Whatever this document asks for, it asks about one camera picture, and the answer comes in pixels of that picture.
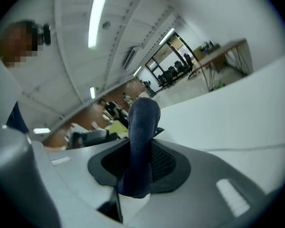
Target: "fluorescent light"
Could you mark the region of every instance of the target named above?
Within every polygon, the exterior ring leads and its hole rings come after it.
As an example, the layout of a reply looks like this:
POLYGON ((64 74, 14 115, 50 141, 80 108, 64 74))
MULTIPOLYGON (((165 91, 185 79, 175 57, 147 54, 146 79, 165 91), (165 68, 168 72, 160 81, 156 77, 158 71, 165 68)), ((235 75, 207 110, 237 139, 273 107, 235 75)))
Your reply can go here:
POLYGON ((90 93, 91 93, 91 98, 94 99, 95 98, 95 89, 94 89, 94 87, 90 88, 90 93))
POLYGON ((139 67, 139 69, 135 72, 135 74, 133 76, 135 76, 141 68, 142 68, 142 66, 139 67))
POLYGON ((33 130, 34 134, 42 134, 42 133, 49 133, 51 130, 48 128, 35 128, 33 130))
POLYGON ((93 0, 91 16, 90 16, 90 24, 89 24, 89 38, 88 38, 89 48, 93 48, 96 46, 100 17, 105 6, 104 3, 105 0, 93 0))
POLYGON ((170 29, 170 31, 166 34, 166 36, 161 40, 160 45, 165 42, 165 40, 172 34, 174 28, 170 29))

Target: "wooden wall panel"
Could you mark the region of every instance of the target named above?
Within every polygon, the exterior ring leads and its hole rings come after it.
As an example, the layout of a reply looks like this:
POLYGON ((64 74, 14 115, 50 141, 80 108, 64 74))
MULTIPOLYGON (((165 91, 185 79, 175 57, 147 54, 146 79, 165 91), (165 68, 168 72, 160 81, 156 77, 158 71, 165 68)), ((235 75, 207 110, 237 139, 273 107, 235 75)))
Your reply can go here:
MULTIPOLYGON (((126 84, 116 88, 103 97, 106 101, 115 101, 124 110, 129 111, 128 104, 124 101, 123 92, 126 92, 132 99, 135 99, 142 92, 145 91, 143 83, 138 78, 135 78, 126 84)), ((70 125, 76 123, 88 130, 94 130, 92 121, 96 121, 98 126, 105 128, 108 122, 102 117, 103 109, 98 104, 93 104, 73 116, 69 121, 64 123, 56 132, 51 134, 44 142, 44 146, 48 147, 61 147, 66 145, 64 139, 70 125)))

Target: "ceiling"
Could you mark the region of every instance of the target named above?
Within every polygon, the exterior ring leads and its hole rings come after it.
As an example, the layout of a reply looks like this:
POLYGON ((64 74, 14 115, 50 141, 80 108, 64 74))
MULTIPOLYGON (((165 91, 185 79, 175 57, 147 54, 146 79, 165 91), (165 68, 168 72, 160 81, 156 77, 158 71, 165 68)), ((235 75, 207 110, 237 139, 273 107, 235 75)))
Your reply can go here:
POLYGON ((169 0, 106 0, 95 49, 89 49, 88 26, 93 0, 20 0, 13 19, 32 18, 51 25, 52 44, 26 59, 12 74, 23 88, 20 110, 30 130, 57 129, 96 97, 133 78, 181 19, 169 0), (102 25, 109 21, 109 29, 102 25), (139 46, 127 70, 123 62, 139 46))

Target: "air vent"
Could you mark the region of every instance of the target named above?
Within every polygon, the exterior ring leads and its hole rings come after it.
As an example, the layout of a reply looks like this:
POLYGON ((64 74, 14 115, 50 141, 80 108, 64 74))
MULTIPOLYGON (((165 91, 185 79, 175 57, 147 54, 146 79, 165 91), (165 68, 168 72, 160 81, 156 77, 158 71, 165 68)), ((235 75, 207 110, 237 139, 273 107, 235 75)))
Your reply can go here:
POLYGON ((129 53, 129 56, 127 57, 127 59, 125 60, 125 63, 123 65, 124 69, 127 69, 128 66, 130 65, 133 57, 135 56, 136 52, 137 52, 137 48, 136 47, 133 47, 131 52, 129 53))

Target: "floor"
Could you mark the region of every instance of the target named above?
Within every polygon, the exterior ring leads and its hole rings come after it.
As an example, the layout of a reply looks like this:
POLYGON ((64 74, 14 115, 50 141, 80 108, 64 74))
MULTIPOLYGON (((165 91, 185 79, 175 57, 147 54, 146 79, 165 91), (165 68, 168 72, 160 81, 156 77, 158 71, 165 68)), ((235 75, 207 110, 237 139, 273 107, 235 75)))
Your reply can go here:
MULTIPOLYGON (((209 83, 209 69, 204 69, 204 73, 209 83)), ((214 85, 218 85, 220 81, 225 85, 229 85, 242 78, 239 72, 230 67, 224 68, 220 73, 213 70, 212 75, 214 85)), ((162 109, 207 93, 208 89, 205 78, 202 73, 199 73, 196 77, 190 77, 190 80, 188 80, 187 76, 182 78, 174 86, 160 91, 153 97, 153 100, 155 100, 162 109)))

